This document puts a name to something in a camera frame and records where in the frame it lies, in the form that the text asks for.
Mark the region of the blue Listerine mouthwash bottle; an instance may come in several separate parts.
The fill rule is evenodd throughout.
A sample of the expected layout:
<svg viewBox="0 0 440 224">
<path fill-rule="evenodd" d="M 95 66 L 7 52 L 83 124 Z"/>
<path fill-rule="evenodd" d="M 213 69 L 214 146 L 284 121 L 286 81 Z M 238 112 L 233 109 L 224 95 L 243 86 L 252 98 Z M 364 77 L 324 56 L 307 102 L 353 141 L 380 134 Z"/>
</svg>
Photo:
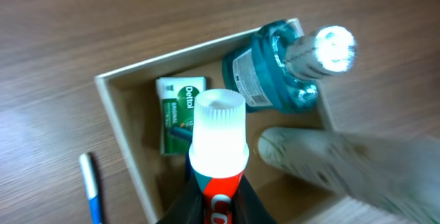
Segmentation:
<svg viewBox="0 0 440 224">
<path fill-rule="evenodd" d="M 268 23 L 253 33 L 249 45 L 224 57 L 224 85 L 245 98 L 247 112 L 308 111 L 318 102 L 319 80 L 353 67 L 358 44 L 345 27 L 326 25 L 303 34 L 297 25 Z"/>
</svg>

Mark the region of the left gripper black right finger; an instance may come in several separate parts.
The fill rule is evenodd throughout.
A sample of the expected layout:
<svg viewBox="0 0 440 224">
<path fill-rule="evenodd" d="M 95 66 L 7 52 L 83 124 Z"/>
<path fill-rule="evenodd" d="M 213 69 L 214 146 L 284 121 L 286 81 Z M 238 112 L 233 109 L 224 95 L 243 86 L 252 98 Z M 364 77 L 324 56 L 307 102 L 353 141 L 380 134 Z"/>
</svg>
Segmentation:
<svg viewBox="0 0 440 224">
<path fill-rule="evenodd" d="M 232 200 L 233 224 L 276 224 L 245 176 Z"/>
</svg>

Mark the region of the white square container box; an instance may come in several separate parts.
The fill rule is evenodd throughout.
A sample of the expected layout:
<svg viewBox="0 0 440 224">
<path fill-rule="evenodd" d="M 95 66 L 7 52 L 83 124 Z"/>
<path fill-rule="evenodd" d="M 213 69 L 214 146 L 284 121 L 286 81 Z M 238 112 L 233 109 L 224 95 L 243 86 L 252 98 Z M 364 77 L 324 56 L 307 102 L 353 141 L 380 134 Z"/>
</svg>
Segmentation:
<svg viewBox="0 0 440 224">
<path fill-rule="evenodd" d="M 97 89 L 149 223 L 163 217 L 184 187 L 184 158 L 160 153 L 162 116 L 156 79 L 204 76 L 209 87 L 221 88 L 223 57 L 249 45 L 252 35 L 252 30 L 239 32 L 96 76 Z M 321 99 L 313 111 L 283 114 L 269 110 L 247 115 L 250 159 L 245 178 L 278 223 L 300 221 L 305 213 L 328 204 L 334 196 L 264 163 L 258 153 L 259 137 L 272 126 L 332 129 L 327 109 L 327 101 Z"/>
</svg>

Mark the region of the red green toothpaste tube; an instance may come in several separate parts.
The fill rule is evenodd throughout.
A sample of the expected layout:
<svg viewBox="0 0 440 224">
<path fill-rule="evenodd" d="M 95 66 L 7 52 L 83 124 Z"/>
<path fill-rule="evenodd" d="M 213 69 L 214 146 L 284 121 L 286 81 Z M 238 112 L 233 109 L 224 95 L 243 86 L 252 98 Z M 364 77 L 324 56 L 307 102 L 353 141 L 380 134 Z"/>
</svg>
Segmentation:
<svg viewBox="0 0 440 224">
<path fill-rule="evenodd" d="M 211 89 L 195 98 L 192 144 L 188 151 L 203 194 L 207 224 L 232 223 L 232 200 L 249 159 L 244 97 Z"/>
</svg>

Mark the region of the white lotion tube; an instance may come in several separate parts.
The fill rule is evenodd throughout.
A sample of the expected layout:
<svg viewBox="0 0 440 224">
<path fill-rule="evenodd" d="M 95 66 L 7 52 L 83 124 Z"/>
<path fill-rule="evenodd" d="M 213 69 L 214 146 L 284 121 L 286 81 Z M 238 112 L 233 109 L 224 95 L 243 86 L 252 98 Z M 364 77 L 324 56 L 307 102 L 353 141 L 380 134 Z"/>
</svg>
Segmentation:
<svg viewBox="0 0 440 224">
<path fill-rule="evenodd" d="M 261 159 L 337 194 L 416 223 L 439 222 L 439 140 L 271 127 Z"/>
</svg>

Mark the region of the green white soap box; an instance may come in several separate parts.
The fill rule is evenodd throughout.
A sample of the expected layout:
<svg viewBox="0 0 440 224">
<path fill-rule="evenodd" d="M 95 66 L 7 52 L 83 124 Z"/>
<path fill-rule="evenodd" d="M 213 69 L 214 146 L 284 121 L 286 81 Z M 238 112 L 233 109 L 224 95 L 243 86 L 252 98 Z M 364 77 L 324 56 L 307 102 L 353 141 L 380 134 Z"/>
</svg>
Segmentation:
<svg viewBox="0 0 440 224">
<path fill-rule="evenodd" d="M 190 142 L 172 137 L 170 130 L 174 126 L 193 130 L 195 97 L 206 90 L 206 78 L 161 77 L 155 83 L 162 114 L 161 154 L 184 154 Z"/>
</svg>

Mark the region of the blue white toothbrush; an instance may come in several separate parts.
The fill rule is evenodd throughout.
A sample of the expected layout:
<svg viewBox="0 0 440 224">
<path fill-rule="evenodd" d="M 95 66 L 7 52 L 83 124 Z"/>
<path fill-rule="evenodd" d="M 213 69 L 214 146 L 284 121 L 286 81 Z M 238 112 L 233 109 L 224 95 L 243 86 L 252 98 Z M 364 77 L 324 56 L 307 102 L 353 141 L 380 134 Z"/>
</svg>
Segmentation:
<svg viewBox="0 0 440 224">
<path fill-rule="evenodd" d="M 92 156 L 89 153 L 83 153 L 79 156 L 78 161 L 89 202 L 91 221 L 93 224 L 103 224 L 104 217 L 102 213 L 102 204 L 100 202 L 100 191 Z"/>
</svg>

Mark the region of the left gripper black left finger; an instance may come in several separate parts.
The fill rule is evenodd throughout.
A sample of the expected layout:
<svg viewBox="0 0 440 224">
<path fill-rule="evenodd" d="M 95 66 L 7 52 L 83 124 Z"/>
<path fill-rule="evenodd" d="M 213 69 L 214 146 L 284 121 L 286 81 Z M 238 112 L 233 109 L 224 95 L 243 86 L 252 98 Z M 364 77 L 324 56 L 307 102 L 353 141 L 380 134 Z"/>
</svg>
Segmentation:
<svg viewBox="0 0 440 224">
<path fill-rule="evenodd" d="M 193 175 L 157 224 L 203 224 L 204 197 Z"/>
</svg>

